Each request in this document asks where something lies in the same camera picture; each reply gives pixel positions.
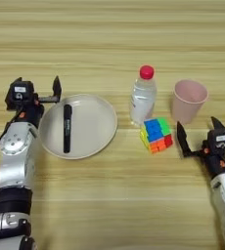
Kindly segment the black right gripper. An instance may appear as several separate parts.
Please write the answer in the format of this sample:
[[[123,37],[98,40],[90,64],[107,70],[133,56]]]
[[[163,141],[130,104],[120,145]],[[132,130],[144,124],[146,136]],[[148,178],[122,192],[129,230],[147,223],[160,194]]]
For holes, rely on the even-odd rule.
[[[212,116],[211,121],[215,129],[225,130],[225,126],[216,117]],[[180,122],[177,122],[177,140],[183,156],[198,157],[212,179],[225,173],[225,147],[215,147],[208,140],[204,140],[200,150],[191,151],[187,143],[187,134]]]

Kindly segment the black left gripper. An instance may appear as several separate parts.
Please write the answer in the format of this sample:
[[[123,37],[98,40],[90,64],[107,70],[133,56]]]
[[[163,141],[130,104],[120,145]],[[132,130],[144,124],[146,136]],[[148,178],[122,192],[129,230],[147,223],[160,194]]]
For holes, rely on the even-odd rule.
[[[14,82],[23,81],[22,77],[17,78]],[[53,82],[53,97],[55,102],[58,103],[61,99],[62,87],[59,77],[56,77]],[[53,100],[50,97],[36,98],[31,104],[27,104],[22,108],[22,112],[17,118],[18,122],[27,122],[38,128],[40,120],[44,114],[44,104],[50,104]]]

